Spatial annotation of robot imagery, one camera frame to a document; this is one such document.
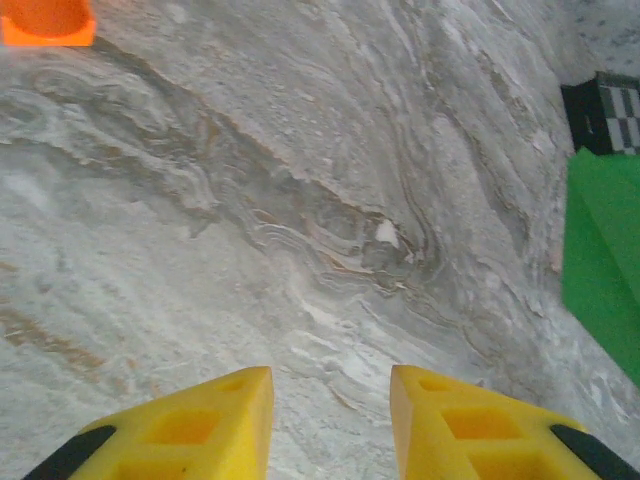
floor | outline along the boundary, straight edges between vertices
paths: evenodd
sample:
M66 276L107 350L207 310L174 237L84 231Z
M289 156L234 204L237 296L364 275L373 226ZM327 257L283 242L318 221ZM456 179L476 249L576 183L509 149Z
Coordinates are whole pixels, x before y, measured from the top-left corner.
M607 65L577 10L95 10L90 49L0 50L3 478L262 364L272 480L397 478L398 363L570 415L640 466L640 393L559 299L559 84Z

yellow plastic part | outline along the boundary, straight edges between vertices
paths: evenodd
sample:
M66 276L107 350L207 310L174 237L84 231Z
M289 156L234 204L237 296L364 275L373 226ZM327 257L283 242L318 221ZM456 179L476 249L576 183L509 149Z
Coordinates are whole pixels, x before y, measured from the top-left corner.
M549 430L576 421L418 367L391 372L402 480L598 480Z
M105 417L116 433L72 480L264 480L273 423L269 367L234 372Z

gray marble surface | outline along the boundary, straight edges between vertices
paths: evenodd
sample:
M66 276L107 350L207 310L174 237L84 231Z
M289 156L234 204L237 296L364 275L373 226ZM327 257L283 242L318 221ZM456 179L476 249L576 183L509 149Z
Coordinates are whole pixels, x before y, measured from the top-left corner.
M274 368L271 479L397 478L390 367L565 413L640 466L640 395L559 299L556 2L100 0L0 51L0 470Z
M640 77L640 0L563 0L607 70Z

checkered pattern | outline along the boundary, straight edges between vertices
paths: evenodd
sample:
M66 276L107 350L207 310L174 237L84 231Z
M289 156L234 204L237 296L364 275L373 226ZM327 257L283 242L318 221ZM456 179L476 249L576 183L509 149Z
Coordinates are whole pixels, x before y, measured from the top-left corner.
M637 88L600 85L609 136L616 153L640 155L640 92Z

orange cone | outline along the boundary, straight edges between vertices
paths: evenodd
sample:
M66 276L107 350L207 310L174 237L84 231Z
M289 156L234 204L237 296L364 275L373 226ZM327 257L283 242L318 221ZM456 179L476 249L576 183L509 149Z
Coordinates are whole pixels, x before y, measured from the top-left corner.
M4 44L89 46L96 21L89 0L0 0Z

